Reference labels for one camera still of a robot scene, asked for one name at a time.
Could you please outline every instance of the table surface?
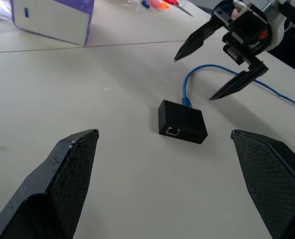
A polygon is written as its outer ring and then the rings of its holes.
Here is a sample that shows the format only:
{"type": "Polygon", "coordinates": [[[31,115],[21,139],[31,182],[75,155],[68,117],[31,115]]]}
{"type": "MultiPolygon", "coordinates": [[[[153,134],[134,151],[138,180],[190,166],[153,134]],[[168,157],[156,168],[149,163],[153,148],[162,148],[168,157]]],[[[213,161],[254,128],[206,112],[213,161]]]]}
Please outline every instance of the table surface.
{"type": "MultiPolygon", "coordinates": [[[[232,76],[196,73],[188,84],[208,137],[158,134],[157,108],[180,103],[184,76],[215,63],[240,71],[211,38],[174,63],[182,42],[0,53],[0,211],[56,142],[98,128],[88,195],[74,239],[270,239],[245,186],[230,133],[276,138],[295,152],[295,106],[250,84],[208,98],[232,76]]],[[[295,70],[269,53],[260,79],[295,100],[295,70]]]]}
{"type": "MultiPolygon", "coordinates": [[[[184,6],[193,17],[171,6],[140,11],[124,7],[128,0],[96,0],[90,35],[91,46],[124,45],[152,42],[184,41],[210,16],[187,2],[184,6]]],[[[220,37],[219,30],[213,37],[220,37]]],[[[0,52],[75,48],[77,45],[31,34],[16,28],[12,22],[0,20],[0,52]]]]}

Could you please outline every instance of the black box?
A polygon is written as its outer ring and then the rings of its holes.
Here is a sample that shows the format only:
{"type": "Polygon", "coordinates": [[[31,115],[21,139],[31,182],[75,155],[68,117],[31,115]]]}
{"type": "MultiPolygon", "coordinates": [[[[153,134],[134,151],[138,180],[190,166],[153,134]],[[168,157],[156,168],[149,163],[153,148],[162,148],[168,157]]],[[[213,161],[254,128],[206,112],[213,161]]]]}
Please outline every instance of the black box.
{"type": "Polygon", "coordinates": [[[199,144],[207,137],[202,111],[166,100],[158,108],[158,131],[199,144]]]}

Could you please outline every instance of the black plastic part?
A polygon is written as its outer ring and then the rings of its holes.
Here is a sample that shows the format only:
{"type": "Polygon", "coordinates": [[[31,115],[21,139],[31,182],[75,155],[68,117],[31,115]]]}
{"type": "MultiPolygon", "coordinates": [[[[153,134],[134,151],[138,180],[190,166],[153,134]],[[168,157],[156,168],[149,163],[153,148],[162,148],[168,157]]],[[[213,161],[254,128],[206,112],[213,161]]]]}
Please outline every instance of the black plastic part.
{"type": "Polygon", "coordinates": [[[238,65],[241,65],[245,62],[243,56],[235,51],[230,45],[223,46],[223,51],[229,55],[238,65]]]}
{"type": "MultiPolygon", "coordinates": [[[[232,21],[228,26],[230,32],[237,34],[244,42],[243,45],[249,48],[249,45],[256,44],[259,40],[260,34],[270,28],[269,24],[259,19],[251,11],[246,11],[241,17],[232,21]]],[[[266,42],[266,47],[271,43],[271,39],[266,42]]],[[[257,49],[253,48],[253,54],[257,55],[257,49]]]]}
{"type": "Polygon", "coordinates": [[[247,1],[246,6],[249,7],[254,13],[256,13],[264,21],[268,22],[268,19],[265,16],[265,14],[259,8],[257,8],[255,5],[253,5],[250,1],[247,1]]]}
{"type": "Polygon", "coordinates": [[[99,133],[59,141],[0,213],[0,239],[72,239],[85,201],[99,133]]]}
{"type": "Polygon", "coordinates": [[[203,46],[204,40],[213,35],[214,32],[222,26],[223,22],[216,16],[212,16],[209,22],[205,23],[187,38],[176,54],[174,61],[178,61],[192,54],[198,48],[203,46]]]}
{"type": "Polygon", "coordinates": [[[295,239],[295,154],[275,139],[231,135],[247,190],[273,239],[295,239]]]}
{"type": "Polygon", "coordinates": [[[240,72],[238,75],[234,76],[233,79],[227,82],[221,89],[219,89],[210,98],[210,100],[217,100],[240,91],[241,89],[248,86],[251,82],[253,82],[256,78],[263,75],[266,71],[268,71],[268,68],[262,62],[260,62],[259,64],[251,68],[248,72],[240,72]]]}
{"type": "Polygon", "coordinates": [[[291,23],[295,25],[295,7],[292,6],[289,2],[279,4],[279,12],[284,15],[291,23]]]}
{"type": "Polygon", "coordinates": [[[159,134],[201,144],[207,137],[202,111],[163,100],[158,108],[159,134]]]}

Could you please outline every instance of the blue cable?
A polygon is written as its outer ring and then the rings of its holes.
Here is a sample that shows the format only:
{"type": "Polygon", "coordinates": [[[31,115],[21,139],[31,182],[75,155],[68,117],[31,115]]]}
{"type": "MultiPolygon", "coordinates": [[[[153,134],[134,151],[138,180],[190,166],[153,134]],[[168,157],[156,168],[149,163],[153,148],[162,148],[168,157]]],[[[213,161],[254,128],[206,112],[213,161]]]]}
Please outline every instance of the blue cable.
{"type": "MultiPolygon", "coordinates": [[[[206,65],[201,65],[201,66],[198,66],[196,68],[194,68],[193,70],[191,70],[185,77],[185,80],[184,80],[184,83],[183,83],[183,98],[182,98],[182,104],[184,106],[188,106],[188,107],[192,107],[192,103],[191,101],[189,100],[189,98],[186,96],[186,85],[187,85],[187,81],[188,81],[188,78],[191,76],[191,74],[193,74],[195,71],[198,71],[200,69],[203,69],[203,68],[206,68],[206,67],[216,67],[216,68],[219,68],[219,69],[222,69],[224,71],[228,71],[234,75],[237,75],[238,73],[235,72],[235,71],[232,71],[224,66],[219,66],[219,65],[214,65],[214,64],[206,64],[206,65]]],[[[268,90],[272,91],[273,93],[275,93],[277,96],[293,103],[295,105],[295,101],[292,100],[291,98],[287,97],[287,96],[284,96],[282,95],[281,93],[279,93],[278,91],[274,90],[272,87],[266,85],[265,83],[259,81],[259,80],[254,80],[255,83],[267,88],[268,90]]]]}

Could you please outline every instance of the cable connector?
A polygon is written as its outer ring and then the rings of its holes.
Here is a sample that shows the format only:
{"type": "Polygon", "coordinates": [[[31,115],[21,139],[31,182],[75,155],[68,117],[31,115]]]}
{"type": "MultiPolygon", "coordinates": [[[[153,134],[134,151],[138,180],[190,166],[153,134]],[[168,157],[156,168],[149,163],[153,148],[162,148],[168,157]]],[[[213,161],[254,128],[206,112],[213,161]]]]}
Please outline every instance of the cable connector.
{"type": "Polygon", "coordinates": [[[192,108],[192,103],[188,97],[182,98],[182,105],[192,108]]]}

